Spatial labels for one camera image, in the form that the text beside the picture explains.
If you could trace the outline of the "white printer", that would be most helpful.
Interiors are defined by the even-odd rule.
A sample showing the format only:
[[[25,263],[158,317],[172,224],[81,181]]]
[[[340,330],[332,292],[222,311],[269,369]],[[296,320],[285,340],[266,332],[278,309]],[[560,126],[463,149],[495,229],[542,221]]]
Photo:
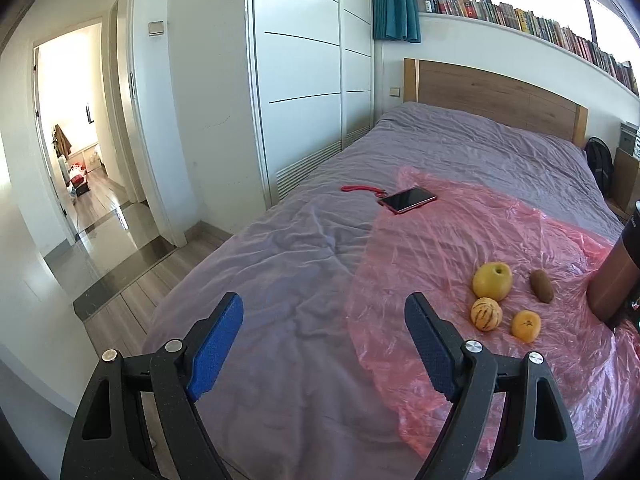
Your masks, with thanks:
[[[622,122],[620,124],[620,140],[618,147],[634,158],[640,158],[639,127],[632,122]]]

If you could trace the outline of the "yellow green apple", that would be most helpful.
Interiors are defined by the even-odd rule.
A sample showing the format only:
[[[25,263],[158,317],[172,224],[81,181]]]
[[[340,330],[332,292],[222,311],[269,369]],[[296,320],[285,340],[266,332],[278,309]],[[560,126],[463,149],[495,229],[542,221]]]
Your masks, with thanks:
[[[472,279],[472,289],[477,298],[487,297],[502,301],[512,288],[513,274],[510,266],[501,261],[480,266]]]

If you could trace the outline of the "pale orange persimmon fruit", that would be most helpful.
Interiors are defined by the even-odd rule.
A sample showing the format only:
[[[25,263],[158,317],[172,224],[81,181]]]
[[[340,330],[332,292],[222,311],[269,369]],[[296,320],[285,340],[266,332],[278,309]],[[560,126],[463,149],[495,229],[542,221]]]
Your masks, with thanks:
[[[511,323],[511,334],[526,344],[531,344],[541,331],[541,318],[534,312],[523,310],[514,316]]]

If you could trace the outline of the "red smartphone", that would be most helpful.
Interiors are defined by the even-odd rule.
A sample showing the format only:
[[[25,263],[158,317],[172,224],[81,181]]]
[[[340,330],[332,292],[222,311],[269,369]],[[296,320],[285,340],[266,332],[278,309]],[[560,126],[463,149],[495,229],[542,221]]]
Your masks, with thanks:
[[[437,196],[426,188],[407,188],[406,190],[386,195],[378,203],[392,214],[405,214],[437,200]]]

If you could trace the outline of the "teal curtain left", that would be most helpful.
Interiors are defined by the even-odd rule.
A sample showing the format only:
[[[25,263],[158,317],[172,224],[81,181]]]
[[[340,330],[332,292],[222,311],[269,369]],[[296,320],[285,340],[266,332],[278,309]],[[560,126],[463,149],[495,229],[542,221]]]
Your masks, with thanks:
[[[373,0],[373,39],[420,44],[418,0]]]

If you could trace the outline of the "pink plastic sheet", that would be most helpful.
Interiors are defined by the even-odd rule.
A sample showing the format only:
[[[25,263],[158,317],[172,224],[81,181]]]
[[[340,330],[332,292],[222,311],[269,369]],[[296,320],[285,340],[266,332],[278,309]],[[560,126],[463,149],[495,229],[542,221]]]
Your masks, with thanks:
[[[436,313],[502,356],[524,356],[527,344],[510,323],[529,310],[541,318],[533,342],[552,369],[570,413],[587,477],[639,440],[639,336],[629,326],[610,330],[589,310],[587,284],[611,242],[553,219],[517,198],[479,184],[449,181],[402,168],[404,188],[420,185],[437,200],[396,216],[381,210],[346,302],[358,360],[397,417],[401,439],[426,455],[448,415],[446,398],[431,385],[405,326],[404,305],[422,292]],[[513,285],[501,303],[502,323],[491,332],[470,320],[472,278],[484,263],[510,266]],[[554,288],[540,302],[529,275],[544,270]]]

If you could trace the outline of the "black backpack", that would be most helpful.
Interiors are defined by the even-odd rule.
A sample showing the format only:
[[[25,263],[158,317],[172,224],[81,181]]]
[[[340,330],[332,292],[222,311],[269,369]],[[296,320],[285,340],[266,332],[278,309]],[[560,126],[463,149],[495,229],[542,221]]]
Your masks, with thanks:
[[[604,197],[612,190],[614,164],[608,146],[599,138],[592,136],[585,146],[589,169]]]

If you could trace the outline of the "wooden drawer cabinet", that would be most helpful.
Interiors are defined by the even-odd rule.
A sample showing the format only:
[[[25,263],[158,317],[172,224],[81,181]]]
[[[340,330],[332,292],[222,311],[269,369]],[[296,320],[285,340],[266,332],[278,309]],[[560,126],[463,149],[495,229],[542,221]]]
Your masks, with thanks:
[[[638,159],[616,148],[610,197],[606,200],[614,214],[626,222],[639,200],[640,168]]]

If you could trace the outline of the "grey purple bed cover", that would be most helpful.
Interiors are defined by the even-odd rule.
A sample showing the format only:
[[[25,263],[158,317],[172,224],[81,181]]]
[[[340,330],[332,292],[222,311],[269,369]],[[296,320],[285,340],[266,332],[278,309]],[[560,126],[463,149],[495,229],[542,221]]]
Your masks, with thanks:
[[[150,351],[183,336],[226,292],[241,296],[242,328],[198,410],[221,455],[250,478],[411,479],[428,454],[398,434],[346,316],[374,220],[389,211],[378,200],[407,189],[398,182],[405,167],[486,186],[612,246],[622,229],[568,141],[418,103],[386,113],[155,310]]]

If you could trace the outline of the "brown kiwi top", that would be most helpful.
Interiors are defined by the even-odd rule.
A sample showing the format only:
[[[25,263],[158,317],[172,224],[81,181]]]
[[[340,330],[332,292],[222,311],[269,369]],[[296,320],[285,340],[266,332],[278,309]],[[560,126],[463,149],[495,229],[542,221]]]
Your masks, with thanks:
[[[538,269],[529,275],[529,285],[536,298],[544,304],[550,304],[554,298],[554,288],[548,274]]]

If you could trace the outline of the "striped yellow melon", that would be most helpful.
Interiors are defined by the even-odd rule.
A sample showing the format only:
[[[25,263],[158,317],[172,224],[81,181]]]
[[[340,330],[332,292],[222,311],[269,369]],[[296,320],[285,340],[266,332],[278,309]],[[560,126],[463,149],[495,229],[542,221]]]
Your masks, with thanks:
[[[503,312],[496,300],[488,297],[478,298],[472,304],[470,320],[482,332],[495,330],[502,322]]]

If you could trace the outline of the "wooden headboard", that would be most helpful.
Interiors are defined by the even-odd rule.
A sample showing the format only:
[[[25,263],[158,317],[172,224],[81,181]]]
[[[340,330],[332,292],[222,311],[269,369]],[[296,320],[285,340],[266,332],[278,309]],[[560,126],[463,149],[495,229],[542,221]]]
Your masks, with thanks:
[[[557,136],[578,148],[587,142],[588,110],[543,88],[461,65],[406,58],[406,102],[483,116],[513,128]]]

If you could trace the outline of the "white wardrobe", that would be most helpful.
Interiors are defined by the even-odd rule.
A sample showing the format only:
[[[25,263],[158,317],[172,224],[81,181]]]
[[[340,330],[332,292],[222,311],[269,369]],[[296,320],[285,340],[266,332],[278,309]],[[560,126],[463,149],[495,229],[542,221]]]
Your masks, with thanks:
[[[250,0],[258,145],[270,204],[373,119],[372,0]]]

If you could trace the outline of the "row of books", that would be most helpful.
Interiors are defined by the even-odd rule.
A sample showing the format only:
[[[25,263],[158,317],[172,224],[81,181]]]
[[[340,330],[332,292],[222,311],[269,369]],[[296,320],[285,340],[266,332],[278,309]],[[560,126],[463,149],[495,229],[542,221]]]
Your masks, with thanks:
[[[426,13],[460,16],[479,20],[529,34],[549,44],[572,52],[584,61],[609,74],[638,96],[638,84],[630,61],[620,62],[603,51],[595,42],[575,34],[568,26],[542,18],[532,11],[514,8],[509,3],[487,0],[422,0]]]

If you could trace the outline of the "stainless steel black kettle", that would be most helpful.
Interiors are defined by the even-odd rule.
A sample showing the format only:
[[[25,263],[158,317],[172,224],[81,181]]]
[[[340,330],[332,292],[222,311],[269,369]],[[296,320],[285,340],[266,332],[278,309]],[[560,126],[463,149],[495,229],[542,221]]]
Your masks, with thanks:
[[[622,234],[587,287],[591,312],[612,332],[636,314],[639,301],[639,202]]]

